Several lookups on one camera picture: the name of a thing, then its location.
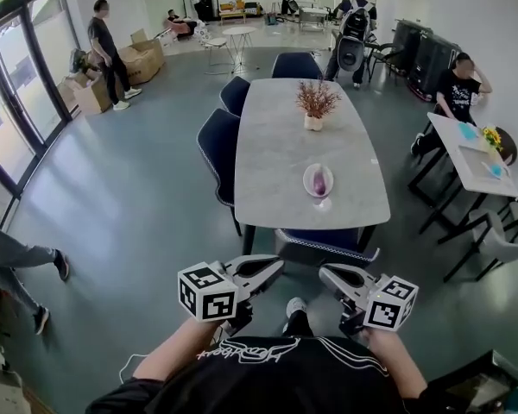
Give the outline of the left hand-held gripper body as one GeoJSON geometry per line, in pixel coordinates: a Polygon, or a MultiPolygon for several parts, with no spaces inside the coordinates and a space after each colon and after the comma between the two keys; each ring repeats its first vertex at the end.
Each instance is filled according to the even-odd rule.
{"type": "Polygon", "coordinates": [[[240,275],[252,260],[200,262],[177,273],[180,305],[199,323],[220,322],[233,336],[252,320],[250,292],[240,275]]]}

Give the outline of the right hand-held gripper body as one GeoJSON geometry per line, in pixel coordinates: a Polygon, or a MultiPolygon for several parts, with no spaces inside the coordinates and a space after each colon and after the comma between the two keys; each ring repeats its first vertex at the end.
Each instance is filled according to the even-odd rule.
{"type": "Polygon", "coordinates": [[[339,328],[346,336],[363,328],[396,332],[407,320],[418,296],[419,287],[397,276],[380,276],[358,296],[345,298],[339,328]]]}

